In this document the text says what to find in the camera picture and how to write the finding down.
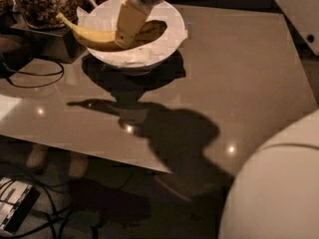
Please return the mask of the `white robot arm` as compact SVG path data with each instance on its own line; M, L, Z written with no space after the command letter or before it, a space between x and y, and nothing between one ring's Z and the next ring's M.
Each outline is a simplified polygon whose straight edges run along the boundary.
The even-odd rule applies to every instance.
M227 188L218 239L318 239L318 106L280 14L183 6L175 109L138 135L178 197Z

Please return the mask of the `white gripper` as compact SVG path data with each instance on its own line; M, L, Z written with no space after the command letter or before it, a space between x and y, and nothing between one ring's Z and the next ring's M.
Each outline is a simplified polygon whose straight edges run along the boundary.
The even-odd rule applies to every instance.
M156 5L164 0L126 0L121 4L115 42L123 49L127 49L135 40L152 8L139 5Z

